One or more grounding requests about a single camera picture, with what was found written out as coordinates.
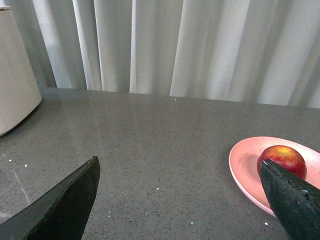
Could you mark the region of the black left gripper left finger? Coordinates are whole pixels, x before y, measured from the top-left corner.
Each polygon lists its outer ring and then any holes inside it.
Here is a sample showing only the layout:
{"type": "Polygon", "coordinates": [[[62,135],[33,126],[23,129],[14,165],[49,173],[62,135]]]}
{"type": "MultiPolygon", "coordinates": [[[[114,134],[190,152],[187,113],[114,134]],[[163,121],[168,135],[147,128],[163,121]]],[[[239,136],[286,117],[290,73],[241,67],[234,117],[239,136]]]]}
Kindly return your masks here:
{"type": "Polygon", "coordinates": [[[101,167],[97,156],[0,225],[2,240],[80,240],[94,205],[101,167]]]}

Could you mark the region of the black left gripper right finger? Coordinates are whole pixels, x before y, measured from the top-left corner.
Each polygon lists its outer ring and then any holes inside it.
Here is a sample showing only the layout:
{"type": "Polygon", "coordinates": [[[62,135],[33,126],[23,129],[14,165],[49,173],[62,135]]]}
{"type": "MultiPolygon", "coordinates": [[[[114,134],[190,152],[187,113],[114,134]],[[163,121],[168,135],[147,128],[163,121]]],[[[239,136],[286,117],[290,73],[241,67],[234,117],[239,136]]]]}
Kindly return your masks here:
{"type": "Polygon", "coordinates": [[[320,238],[320,190],[270,159],[260,180],[271,210],[290,240],[320,238]]]}

